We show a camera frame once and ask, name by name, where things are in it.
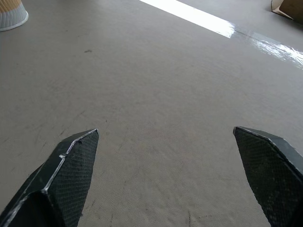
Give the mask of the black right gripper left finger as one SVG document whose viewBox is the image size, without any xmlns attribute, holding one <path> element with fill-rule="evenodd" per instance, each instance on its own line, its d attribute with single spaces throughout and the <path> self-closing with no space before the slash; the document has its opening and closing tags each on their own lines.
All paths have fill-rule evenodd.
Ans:
<svg viewBox="0 0 303 227">
<path fill-rule="evenodd" d="M 99 134 L 91 129 L 57 144 L 0 215 L 2 227 L 76 227 L 91 184 Z"/>
</svg>

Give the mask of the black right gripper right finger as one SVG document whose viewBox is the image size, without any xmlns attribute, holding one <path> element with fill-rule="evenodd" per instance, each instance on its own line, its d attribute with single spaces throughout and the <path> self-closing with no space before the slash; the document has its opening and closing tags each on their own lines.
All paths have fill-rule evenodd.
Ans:
<svg viewBox="0 0 303 227">
<path fill-rule="evenodd" d="M 303 157 L 279 136 L 236 126 L 233 134 L 254 196 L 272 227 L 303 225 Z"/>
</svg>

